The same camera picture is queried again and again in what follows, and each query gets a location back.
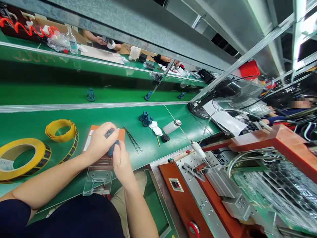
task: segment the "label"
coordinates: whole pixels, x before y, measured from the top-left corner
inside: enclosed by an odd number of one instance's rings
[[[70,48],[73,50],[77,50],[77,43],[75,41],[69,41]]]
[[[87,141],[86,141],[86,144],[85,144],[85,147],[84,147],[84,151],[87,150],[88,145],[89,145],[89,143],[90,143],[90,140],[91,140],[91,136],[88,136]]]
[[[12,160],[7,160],[7,159],[1,158],[0,159],[0,169],[2,169],[4,171],[14,170],[13,163],[14,163],[14,161],[12,161]]]

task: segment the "water bottle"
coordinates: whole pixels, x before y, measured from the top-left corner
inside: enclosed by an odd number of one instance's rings
[[[67,27],[68,32],[66,34],[68,40],[69,40],[69,44],[70,44],[70,52],[74,55],[78,54],[78,48],[77,48],[77,41],[75,36],[72,33],[72,28],[69,26]]]

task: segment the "black cap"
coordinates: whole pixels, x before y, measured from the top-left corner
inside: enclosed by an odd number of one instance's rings
[[[169,141],[169,136],[164,134],[161,136],[161,140],[165,143],[165,142],[168,142]]]

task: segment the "hand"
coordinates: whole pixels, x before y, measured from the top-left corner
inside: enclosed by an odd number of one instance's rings
[[[115,145],[113,151],[113,168],[117,178],[125,189],[130,188],[136,182],[130,157],[123,141],[120,141],[120,146]]]
[[[115,131],[108,138],[105,138],[105,134],[111,128],[115,129]],[[86,159],[89,160],[89,165],[96,162],[108,152],[109,148],[116,142],[119,130],[111,122],[106,122],[93,132],[89,146],[84,152]]]
[[[102,37],[96,36],[96,42],[100,45],[107,45],[108,41],[103,41]]]

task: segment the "sticker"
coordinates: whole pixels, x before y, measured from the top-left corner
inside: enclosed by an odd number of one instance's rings
[[[0,169],[4,170],[4,171],[10,171],[10,170],[14,170],[13,168],[13,160],[7,160],[7,159],[0,159]]]
[[[89,145],[89,143],[90,143],[90,140],[91,140],[91,136],[88,136],[87,141],[86,141],[86,144],[85,144],[85,147],[84,147],[84,151],[87,150],[88,145]]]

